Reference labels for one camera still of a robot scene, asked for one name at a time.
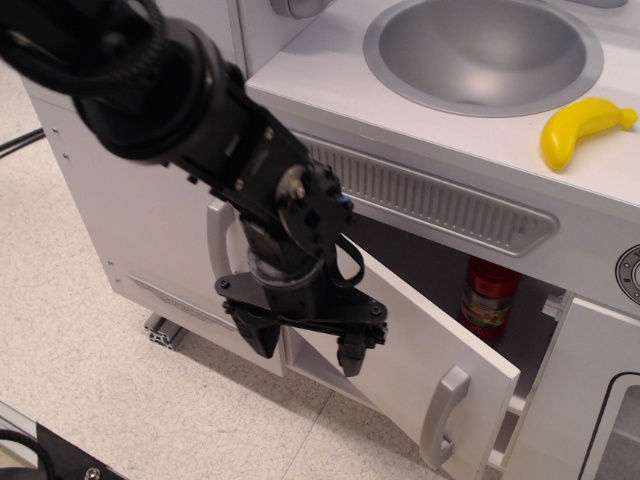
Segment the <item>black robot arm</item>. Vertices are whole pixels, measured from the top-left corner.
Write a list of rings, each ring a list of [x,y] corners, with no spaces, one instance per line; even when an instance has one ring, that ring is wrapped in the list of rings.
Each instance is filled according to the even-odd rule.
[[[5,1],[1,55],[71,97],[110,153],[176,165],[239,212],[249,269],[216,290],[259,355],[273,354],[282,326],[298,327],[335,336],[344,374],[360,372],[385,340],[387,310],[338,267],[339,252],[362,261],[344,234],[352,202],[205,33],[153,1]]]

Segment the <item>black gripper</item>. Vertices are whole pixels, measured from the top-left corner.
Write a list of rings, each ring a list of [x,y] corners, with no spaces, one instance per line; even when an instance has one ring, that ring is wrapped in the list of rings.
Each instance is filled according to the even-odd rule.
[[[233,274],[216,281],[240,335],[260,356],[272,358],[280,328],[292,326],[338,337],[338,362],[346,377],[360,373],[366,351],[385,343],[387,308],[358,290],[365,268],[351,278],[336,265],[317,264],[298,278],[265,272]]]

